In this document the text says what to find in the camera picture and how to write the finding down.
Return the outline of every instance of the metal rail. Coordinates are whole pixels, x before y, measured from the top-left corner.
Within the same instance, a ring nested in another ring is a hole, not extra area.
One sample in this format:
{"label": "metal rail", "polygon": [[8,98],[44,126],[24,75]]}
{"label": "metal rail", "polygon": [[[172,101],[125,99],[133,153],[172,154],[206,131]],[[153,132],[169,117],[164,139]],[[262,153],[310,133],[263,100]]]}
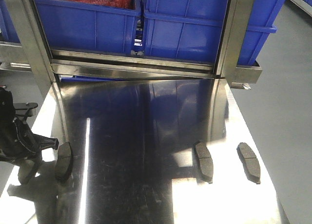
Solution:
{"label": "metal rail", "polygon": [[290,0],[290,1],[292,1],[294,4],[296,4],[303,11],[305,11],[309,16],[312,17],[312,6],[310,6],[303,0]]}
{"label": "metal rail", "polygon": [[[86,75],[120,79],[216,77],[212,73],[210,64],[194,61],[66,50],[51,50],[51,52],[54,58],[58,58],[52,60],[53,72],[59,75]],[[18,43],[0,42],[0,60],[5,62],[0,69],[31,72],[23,47]],[[234,82],[256,83],[261,72],[262,69],[258,64],[237,66]]]}

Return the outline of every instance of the gray floor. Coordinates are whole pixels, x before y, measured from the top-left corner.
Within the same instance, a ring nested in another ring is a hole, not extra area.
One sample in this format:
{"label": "gray floor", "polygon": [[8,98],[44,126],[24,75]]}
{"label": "gray floor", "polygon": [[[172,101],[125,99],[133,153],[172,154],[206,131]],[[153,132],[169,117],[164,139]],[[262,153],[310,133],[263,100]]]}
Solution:
{"label": "gray floor", "polygon": [[[292,224],[312,223],[312,19],[286,2],[251,91],[233,90]],[[16,102],[42,98],[32,74],[0,71]],[[0,163],[0,191],[12,168]]]}

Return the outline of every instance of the stainless steel table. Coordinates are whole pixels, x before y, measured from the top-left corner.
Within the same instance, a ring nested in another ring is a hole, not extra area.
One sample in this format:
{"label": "stainless steel table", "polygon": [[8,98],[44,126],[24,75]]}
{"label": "stainless steel table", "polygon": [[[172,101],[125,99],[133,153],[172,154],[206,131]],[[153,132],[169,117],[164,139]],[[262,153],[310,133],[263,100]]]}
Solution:
{"label": "stainless steel table", "polygon": [[[54,84],[32,130],[71,143],[72,175],[56,182],[49,150],[29,184],[15,167],[0,223],[289,223],[223,79]],[[199,176],[198,141],[212,156],[212,184]],[[259,185],[245,175],[240,142],[259,159]]]}

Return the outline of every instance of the metal frame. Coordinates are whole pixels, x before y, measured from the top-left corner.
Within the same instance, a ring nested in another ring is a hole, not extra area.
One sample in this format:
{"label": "metal frame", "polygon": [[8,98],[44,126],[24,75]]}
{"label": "metal frame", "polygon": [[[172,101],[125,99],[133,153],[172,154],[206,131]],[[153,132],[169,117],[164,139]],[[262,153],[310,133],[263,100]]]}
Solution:
{"label": "metal frame", "polygon": [[55,82],[52,58],[34,0],[4,0],[43,96]]}
{"label": "metal frame", "polygon": [[4,69],[29,70],[43,96],[55,75],[87,75],[123,79],[225,78],[228,83],[255,83],[259,66],[239,67],[237,61],[254,0],[229,0],[215,65],[196,61],[125,56],[88,51],[51,50],[34,0],[4,0],[21,41],[0,42]]}
{"label": "metal frame", "polygon": [[290,1],[292,1],[294,4],[296,4],[303,11],[305,11],[309,16],[312,17],[312,6],[310,6],[303,0],[290,0]]}

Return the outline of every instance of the metal shelf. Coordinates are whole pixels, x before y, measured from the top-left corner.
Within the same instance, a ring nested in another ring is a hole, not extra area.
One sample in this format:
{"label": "metal shelf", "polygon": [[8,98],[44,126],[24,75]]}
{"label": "metal shelf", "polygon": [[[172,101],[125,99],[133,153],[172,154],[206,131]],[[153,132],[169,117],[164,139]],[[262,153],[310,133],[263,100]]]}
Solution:
{"label": "metal shelf", "polygon": [[312,6],[310,6],[303,0],[290,0],[290,1],[292,1],[294,4],[296,4],[302,10],[304,10],[309,16],[312,17]]}

